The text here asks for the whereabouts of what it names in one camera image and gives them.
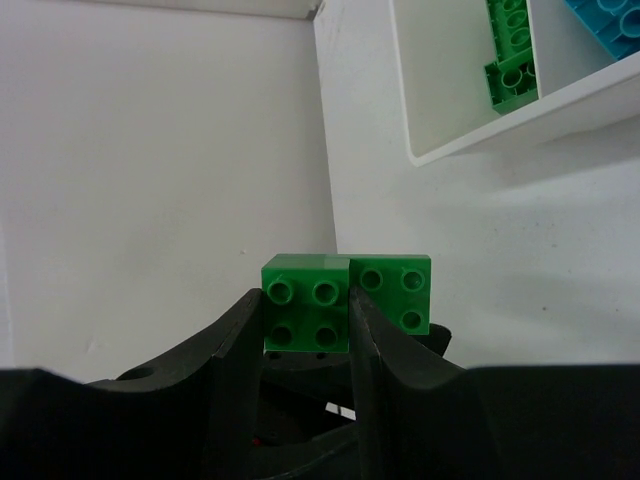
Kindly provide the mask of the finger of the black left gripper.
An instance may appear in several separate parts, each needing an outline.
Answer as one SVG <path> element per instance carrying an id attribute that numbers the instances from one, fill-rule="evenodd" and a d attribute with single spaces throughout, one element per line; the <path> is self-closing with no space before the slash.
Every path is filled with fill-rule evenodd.
<path id="1" fill-rule="evenodd" d="M 251 479 L 360 479 L 350 357 L 271 352 L 263 357 Z"/>

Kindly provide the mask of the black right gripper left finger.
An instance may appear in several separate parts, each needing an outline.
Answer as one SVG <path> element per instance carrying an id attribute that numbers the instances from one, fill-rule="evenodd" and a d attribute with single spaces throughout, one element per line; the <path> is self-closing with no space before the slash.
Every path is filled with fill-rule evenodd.
<path id="1" fill-rule="evenodd" d="M 262 368 L 261 293 L 118 378 L 1 374 L 5 479 L 244 479 Z"/>

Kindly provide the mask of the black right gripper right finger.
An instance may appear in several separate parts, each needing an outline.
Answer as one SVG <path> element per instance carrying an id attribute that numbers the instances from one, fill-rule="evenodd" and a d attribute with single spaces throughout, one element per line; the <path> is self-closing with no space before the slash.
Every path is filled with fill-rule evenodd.
<path id="1" fill-rule="evenodd" d="M 635 364 L 464 369 L 349 295 L 366 479 L 635 479 Z"/>

